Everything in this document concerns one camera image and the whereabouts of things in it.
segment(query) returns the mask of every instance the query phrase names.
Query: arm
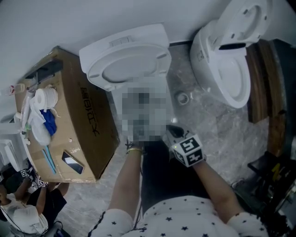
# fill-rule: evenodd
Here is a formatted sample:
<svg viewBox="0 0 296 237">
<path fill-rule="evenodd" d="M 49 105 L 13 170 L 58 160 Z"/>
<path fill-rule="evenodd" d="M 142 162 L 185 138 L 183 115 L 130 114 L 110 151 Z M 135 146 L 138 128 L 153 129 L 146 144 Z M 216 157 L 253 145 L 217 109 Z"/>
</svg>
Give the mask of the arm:
<svg viewBox="0 0 296 237">
<path fill-rule="evenodd" d="M 116 179 L 108 209 L 121 209 L 135 217 L 140 193 L 141 152 L 131 150 Z"/>
<path fill-rule="evenodd" d="M 47 190 L 46 187 L 42 187 L 40 190 L 39 197 L 37 199 L 36 209 L 37 209 L 38 215 L 41 215 L 44 210 L 44 205 L 46 200 L 46 190 Z"/>
<path fill-rule="evenodd" d="M 193 168 L 224 223 L 227 223 L 234 215 L 244 211 L 228 183 L 205 161 L 194 165 Z"/>
<path fill-rule="evenodd" d="M 22 182 L 22 184 L 19 186 L 17 191 L 14 193 L 15 199 L 16 200 L 22 200 L 25 193 L 27 192 L 28 188 L 31 187 L 32 182 L 30 178 L 25 178 Z"/>
</svg>

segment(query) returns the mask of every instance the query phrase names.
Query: bracelet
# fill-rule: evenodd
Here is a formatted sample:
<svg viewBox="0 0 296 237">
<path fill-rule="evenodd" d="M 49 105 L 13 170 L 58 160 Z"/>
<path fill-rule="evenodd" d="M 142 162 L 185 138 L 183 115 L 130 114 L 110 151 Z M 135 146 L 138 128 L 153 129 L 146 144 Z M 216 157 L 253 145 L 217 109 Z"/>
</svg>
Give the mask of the bracelet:
<svg viewBox="0 0 296 237">
<path fill-rule="evenodd" d="M 141 153 L 143 152 L 141 148 L 132 147 L 132 148 L 129 148 L 129 149 L 128 149 L 128 153 L 129 153 L 131 150 L 138 150 L 138 151 L 141 152 Z"/>
</svg>

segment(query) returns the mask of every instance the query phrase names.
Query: black pants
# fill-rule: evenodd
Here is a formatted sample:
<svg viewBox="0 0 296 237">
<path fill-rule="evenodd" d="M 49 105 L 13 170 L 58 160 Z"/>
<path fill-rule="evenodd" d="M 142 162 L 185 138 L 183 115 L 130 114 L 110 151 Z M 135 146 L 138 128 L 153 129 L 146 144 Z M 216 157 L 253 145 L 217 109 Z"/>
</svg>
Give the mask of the black pants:
<svg viewBox="0 0 296 237">
<path fill-rule="evenodd" d="M 168 147 L 163 141 L 145 147 L 142 166 L 143 213 L 156 203 L 187 195 L 210 198 L 192 167 L 177 159 L 169 160 Z"/>
<path fill-rule="evenodd" d="M 41 188 L 37 189 L 35 192 L 31 194 L 27 202 L 27 205 L 36 206 L 40 191 L 41 191 Z M 50 229 L 53 226 L 57 215 L 63 209 L 66 203 L 67 202 L 62 196 L 59 189 L 56 188 L 52 192 L 50 192 L 47 189 L 46 200 L 45 200 L 44 210 L 42 214 L 48 222 L 48 229 Z"/>
</svg>

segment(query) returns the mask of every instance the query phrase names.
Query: blue cloth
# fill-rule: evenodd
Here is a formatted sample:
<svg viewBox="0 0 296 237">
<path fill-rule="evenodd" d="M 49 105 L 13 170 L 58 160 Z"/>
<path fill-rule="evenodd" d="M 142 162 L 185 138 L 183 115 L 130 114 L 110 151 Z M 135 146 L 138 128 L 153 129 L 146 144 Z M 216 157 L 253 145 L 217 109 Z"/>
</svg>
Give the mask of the blue cloth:
<svg viewBox="0 0 296 237">
<path fill-rule="evenodd" d="M 52 112 L 48 109 L 47 112 L 44 112 L 44 110 L 40 110 L 41 114 L 43 115 L 45 119 L 45 127 L 48 130 L 49 134 L 52 136 L 56 132 L 56 122 L 55 117 L 52 114 Z"/>
</svg>

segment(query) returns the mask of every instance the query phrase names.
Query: white plastic container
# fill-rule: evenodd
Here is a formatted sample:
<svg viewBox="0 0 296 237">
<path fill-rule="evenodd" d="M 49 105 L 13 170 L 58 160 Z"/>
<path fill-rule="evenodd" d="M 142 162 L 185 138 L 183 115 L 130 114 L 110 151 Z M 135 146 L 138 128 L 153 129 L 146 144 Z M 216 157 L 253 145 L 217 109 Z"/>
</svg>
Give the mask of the white plastic container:
<svg viewBox="0 0 296 237">
<path fill-rule="evenodd" d="M 23 84 L 23 83 L 11 85 L 11 86 L 8 86 L 8 87 L 0 90 L 0 96 L 22 93 L 22 92 L 24 92 L 24 90 L 25 90 L 25 84 Z"/>
</svg>

